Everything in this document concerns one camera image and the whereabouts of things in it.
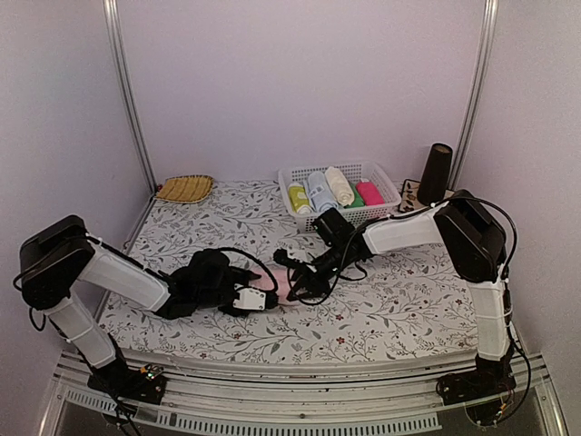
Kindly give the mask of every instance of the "white towel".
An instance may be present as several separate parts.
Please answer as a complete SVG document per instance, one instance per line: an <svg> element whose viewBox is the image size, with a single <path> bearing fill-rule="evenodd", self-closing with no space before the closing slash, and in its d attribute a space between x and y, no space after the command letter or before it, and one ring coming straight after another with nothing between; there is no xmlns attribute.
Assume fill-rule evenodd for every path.
<svg viewBox="0 0 581 436"><path fill-rule="evenodd" d="M325 172L325 178L333 195L341 206L349 206L355 201L355 194L351 190L349 181L339 168L330 166Z"/></svg>

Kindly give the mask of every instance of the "black cylinder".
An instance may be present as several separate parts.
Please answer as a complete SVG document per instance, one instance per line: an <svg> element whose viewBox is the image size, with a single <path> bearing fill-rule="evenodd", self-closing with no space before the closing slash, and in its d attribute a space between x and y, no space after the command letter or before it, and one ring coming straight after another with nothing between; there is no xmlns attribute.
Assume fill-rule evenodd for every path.
<svg viewBox="0 0 581 436"><path fill-rule="evenodd" d="M429 205L444 198L451 165L452 149L445 144L433 144L419 183L420 203Z"/></svg>

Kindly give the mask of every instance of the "laundry basket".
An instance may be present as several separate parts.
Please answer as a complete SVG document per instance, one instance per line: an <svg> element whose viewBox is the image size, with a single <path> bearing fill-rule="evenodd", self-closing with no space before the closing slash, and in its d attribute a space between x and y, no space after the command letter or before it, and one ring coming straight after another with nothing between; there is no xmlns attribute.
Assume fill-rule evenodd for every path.
<svg viewBox="0 0 581 436"><path fill-rule="evenodd" d="M304 182L309 174L315 171L327 170L330 166L339 168L350 182L358 183L361 179L367 179L377 186L385 204L377 206L356 207L353 209L339 209L339 212L347 221L355 226L371 219L386 216L394 206L401 203L401 197L393 182L385 172L374 162L361 161L356 163L330 163L328 165L302 166L279 171L279 185L281 186L282 200L287 211L294 218L300 232L314 232L312 222L320 213L309 213L300 215L292 210L289 198L289 185L294 182Z"/></svg>

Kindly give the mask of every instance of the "rolled towel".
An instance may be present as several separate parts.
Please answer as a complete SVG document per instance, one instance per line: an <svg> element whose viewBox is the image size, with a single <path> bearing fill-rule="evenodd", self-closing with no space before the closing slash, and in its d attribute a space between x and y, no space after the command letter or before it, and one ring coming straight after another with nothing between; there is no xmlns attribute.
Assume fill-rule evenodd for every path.
<svg viewBox="0 0 581 436"><path fill-rule="evenodd" d="M334 166L327 168L325 178L327 179L329 188L341 206L349 206L355 201L355 195L351 190L349 182L339 168L335 168Z"/></svg>
<svg viewBox="0 0 581 436"><path fill-rule="evenodd" d="M301 183L291 183L289 185L289 198L294 212L300 215L312 213L307 191Z"/></svg>
<svg viewBox="0 0 581 436"><path fill-rule="evenodd" d="M325 174L321 171L315 171L309 174L307 184L309 186L309 198L315 211L323 213L331 207L335 209L339 207L325 180Z"/></svg>
<svg viewBox="0 0 581 436"><path fill-rule="evenodd" d="M379 193L379 189L372 182L359 182L356 187L361 197L363 197L366 206L385 204L385 200L383 200L381 193Z"/></svg>
<svg viewBox="0 0 581 436"><path fill-rule="evenodd" d="M365 206L365 202L361 198L361 195L357 192L357 188L355 188L355 184L349 182L349 186L351 187L351 191L353 191L353 195L355 195L355 201L351 203L349 206L345 206L346 209L352 209L354 207L363 207Z"/></svg>

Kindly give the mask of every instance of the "robotic arm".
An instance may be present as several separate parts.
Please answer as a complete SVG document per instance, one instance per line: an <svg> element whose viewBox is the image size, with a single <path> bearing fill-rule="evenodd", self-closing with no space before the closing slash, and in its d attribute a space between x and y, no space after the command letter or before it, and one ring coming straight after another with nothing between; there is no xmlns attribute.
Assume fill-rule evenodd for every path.
<svg viewBox="0 0 581 436"><path fill-rule="evenodd" d="M439 379L438 394L445 404L471 401L516 387L510 359L513 345L506 277L506 234L497 220L467 191L422 213L392 216L357 229L331 209L313 226L330 247L310 263L290 259L283 250L275 261L293 270L290 300L326 299L329 280L349 264L378 254L424 243L444 243L458 275L472 295L478 327L477 368Z"/></svg>
<svg viewBox="0 0 581 436"><path fill-rule="evenodd" d="M204 250L171 275L157 273L89 235L83 220L72 215L22 245L22 272L15 283L22 280L19 289L25 302L43 312L81 352L93 373L89 387L115 398L159 404L166 383L162 368L130 369L113 338L97 325L71 286L76 280L102 286L170 320L203 306L219 306L235 316L275 307L277 285L270 271L259 262L275 284L274 292L253 289L249 281L260 276L230 266L223 254L228 251L240 253Z"/></svg>

